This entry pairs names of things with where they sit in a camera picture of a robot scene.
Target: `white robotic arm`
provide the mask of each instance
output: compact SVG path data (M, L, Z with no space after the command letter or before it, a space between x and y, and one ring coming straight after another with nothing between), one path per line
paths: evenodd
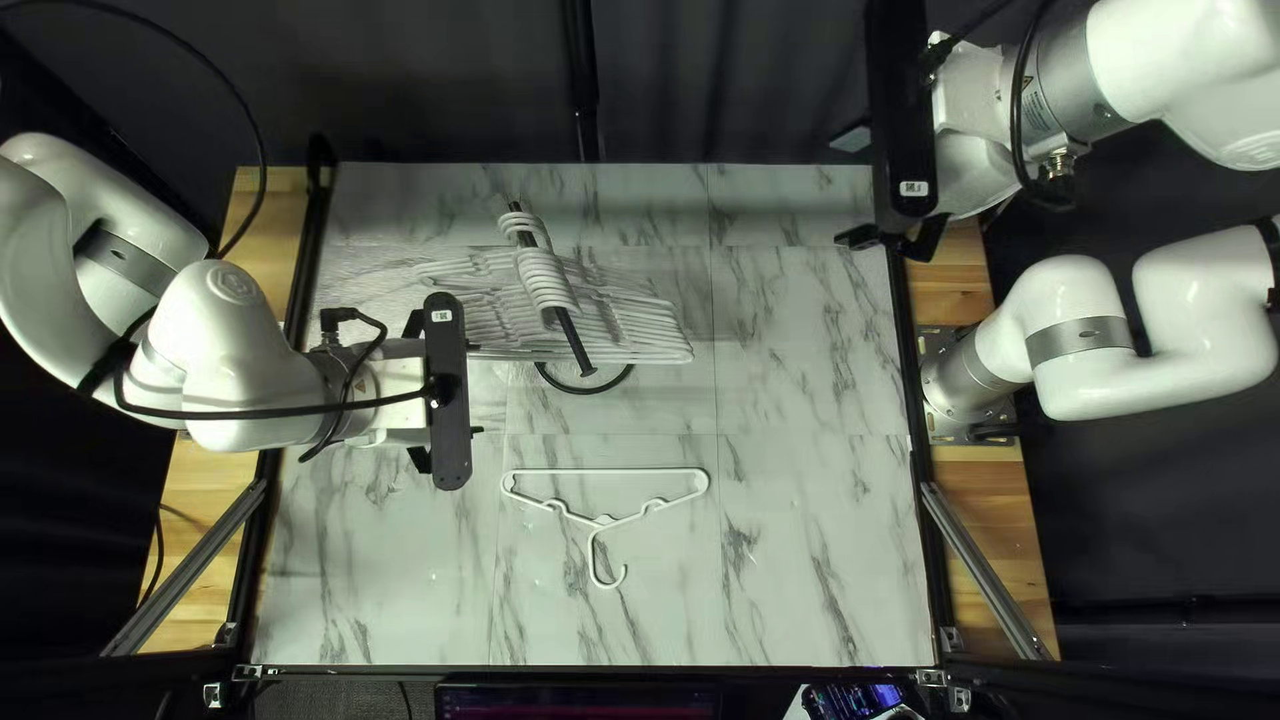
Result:
M934 32L929 44L947 36ZM931 86L938 202L965 218L1019 191L1010 101L1018 47L959 42ZM1028 172L1069 177L1089 145L1158 119L1236 170L1280 167L1280 3L1100 0L1042 29L1020 79ZM832 142L855 151L870 137Z
M1280 229L1272 218L1166 245L1138 259L1134 296L1152 355L1139 356L1110 270L1082 255L1027 269L1005 302L924 363L928 410L960 423L989 418L1034 383L1044 414L1092 420L1198 402L1275 372L1267 316Z
M448 489L466 482L466 348L452 296L428 299L457 305L425 331L430 351L421 338L396 338L360 363L365 347L342 346L334 323L301 354L257 283L230 263L202 260L207 249L169 208L64 141L28 133L0 146L0 319L58 379L78 387L155 307L128 368L93 387L96 400L218 451L346 439L425 454L434 433L449 432L447 477L433 474ZM365 405L335 407L344 386L347 405ZM387 404L390 396L404 401ZM317 409L292 411L300 407ZM209 413L223 416L201 416Z

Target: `robotic arm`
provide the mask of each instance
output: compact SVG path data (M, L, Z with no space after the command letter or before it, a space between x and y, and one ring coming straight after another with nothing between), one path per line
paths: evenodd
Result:
M128 366L92 388L96 400L216 451L393 442L431 471L425 448L447 437L435 482L466 482L466 341L452 296L426 300L440 322L364 361L367 343L339 342L349 313L321 311L325 341L301 354L253 278L206 252L186 220L87 152L36 133L0 146L0 319L54 377L79 386L154 306Z
M909 224L960 219L1021 188L1010 133L1018 50L960 41L929 76L937 187L878 187L881 229L902 227L882 208L916 209ZM1091 143L1147 120L1220 165L1280 167L1280 4L1270 0L1100 0L1030 40L1019 83L1027 170L1048 188L1071 184ZM873 140L858 127L832 146L858 151Z

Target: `qr code label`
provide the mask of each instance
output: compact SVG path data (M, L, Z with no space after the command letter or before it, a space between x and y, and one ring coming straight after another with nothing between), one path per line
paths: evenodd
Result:
M924 197L929 193L929 183L924 181L902 181L897 183L897 193L902 197Z

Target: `white marble table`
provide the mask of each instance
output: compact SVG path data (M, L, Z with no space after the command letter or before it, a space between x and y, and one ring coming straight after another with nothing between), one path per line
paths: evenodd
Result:
M594 397L471 361L485 433L452 493L402 450L291 455L255 660L932 665L884 256L831 241L868 215L861 172L343 165L316 309L398 328L428 291L412 265L502 243L497 217L521 200L558 251L652 277L696 359ZM705 469L710 489L602 538L609 566L628 566L617 591L589 579L586 528L498 488L513 468L677 465ZM595 511L626 491L561 487Z

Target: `cable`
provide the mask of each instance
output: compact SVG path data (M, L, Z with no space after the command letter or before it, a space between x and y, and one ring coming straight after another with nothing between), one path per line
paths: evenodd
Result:
M538 374L541 375L544 380L547 380L547 384L552 386L553 388L561 392L567 392L570 395L600 395L602 392L608 392L622 384L622 380L631 377L631 372L635 370L636 366L623 365L622 370L617 374L617 377L604 383L603 386L595 386L595 387L567 386L559 382L558 379L553 378L552 374L547 372L547 363L534 363L534 369L536 369Z
M356 356L356 361L351 364L351 368L347 368L347 377L343 378L343 380L342 380L342 392L338 393L338 401L339 402L343 401L343 400L347 400L347 393L351 392L351 386L352 386L352 383L356 382L356 373L360 370L360 366L364 365L365 360L367 360L369 356L372 355L374 351L378 350L383 345L383 342L387 340L387 325L384 325L383 323L379 323L378 320L370 318L369 315L365 315L360 310L356 310L353 307L351 310L352 310L351 315L355 319L365 323L366 325L376 328L378 329L378 337L374 338L372 342L370 342L369 345L366 345L365 350L362 350L360 352L360 355ZM320 442L312 445L310 450L307 450L301 456L298 456L298 462L300 464L301 462L308 462L316 455L320 455L321 450L329 447L329 445L333 443L333 436L338 433L338 425L339 424L342 424L342 411L340 410L338 411L337 415L334 415L333 423L329 423L329 429L325 430L324 437L320 438Z
M955 50L960 41L969 37L969 33L978 29L983 23L996 17L1001 10L1014 4L1014 0L995 0L995 3L988 4L986 8L978 12L977 15L969 18L965 24L960 26L955 33L938 41L936 45L928 46L924 53L920 54L920 73L924 76L924 82L928 83L929 76L933 74L942 63L947 61L947 56Z
M1027 196L1046 210L1065 213L1075 208L1075 202L1066 196L1055 195L1044 190L1027 173L1027 159L1023 151L1023 77L1027 73L1027 61L1030 58L1032 40L1039 29L1041 20L1048 14L1057 0L1041 0L1027 24L1027 35L1018 47L1018 58L1014 60L1012 88L1009 92L1009 150L1014 155L1014 173L1018 183L1027 191Z
M174 515L177 518L182 518L183 520L191 523L192 525L195 525L200 530L207 530L209 529L204 523L201 523L196 518L192 518L191 515L187 515L186 512L183 512L182 510L178 510L177 507L173 507L172 505L165 505L165 503L161 502L160 503L160 510L164 510L165 512L169 512L169 514L172 514L172 515Z
M164 568L164 528L160 527L160 510L156 509L156 569L151 571L151 582L147 583L146 592L142 593L142 600L138 601L138 607L142 607L155 592L156 584L160 583L160 569Z
M353 402L326 402L323 405L300 405L297 407L262 407L259 410L161 410L160 407L146 407L134 405L124 400L124 373L118 372L113 383L115 389L115 405L125 413L143 415L147 418L164 418L168 420L274 420L276 418L298 418L302 415L326 415L337 411L369 410L384 405L396 405L408 400L425 400L431 393L431 388L424 387L412 392L388 395L372 400L357 400Z
M413 703L408 701L408 691L404 689L404 682L396 683L401 688L401 697L404 698L404 714L408 715L408 720L413 720Z
M165 691L164 697L160 698L160 707L156 708L155 720L164 720L164 716L169 714L169 701L173 700L173 691Z
M223 258L225 258L227 254L230 252L233 247L236 247L236 243L238 243L241 238L244 237L244 233L248 232L250 225L253 224L253 219L257 218L259 210L262 209L262 202L266 200L266 149L262 142L262 131L257 126L257 119L253 117L253 111L250 110L248 108L248 101L244 100L244 96L241 94L239 88L236 87L236 83L232 82L232 78L227 77L227 73L224 73L218 65L215 65L214 61L210 60L207 55L197 50L195 45L187 42L169 28L161 26L160 23L156 23L155 20L148 20L142 15L131 13L128 10L116 8L114 5L108 5L105 3L96 3L95 0L17 0L15 3L0 4L0 13L19 10L23 8L29 8L32 5L70 5L73 8L82 8L86 10L93 10L96 13L102 13L106 15L113 15L120 19L125 19L140 27L150 29L151 32L174 44L183 53L186 53L197 63L204 65L205 69L207 69L210 73L214 74L215 78L218 78L218 82L221 83L221 86L227 90L227 92L232 96L232 99L236 100L236 104L239 105L241 111L244 114L244 122L248 123L250 131L253 133L253 150L257 152L257 192L253 196L253 204L250 206L248 214L244 215L243 220L241 220L239 227L236 228L236 232L232 233L232 237L227 240L227 242L221 246L221 249L219 249L212 255L214 259L216 260L221 260Z
M106 346L106 352L93 361L84 377L76 386L76 392L83 392L86 395L93 395L97 386L102 384L106 375L119 365L123 365L129 357L133 357L133 350L137 347L133 343L133 336L137 334L142 325L156 314L156 307L159 305L152 305L150 310L138 315L129 327L125 328L124 334L111 341L111 345Z

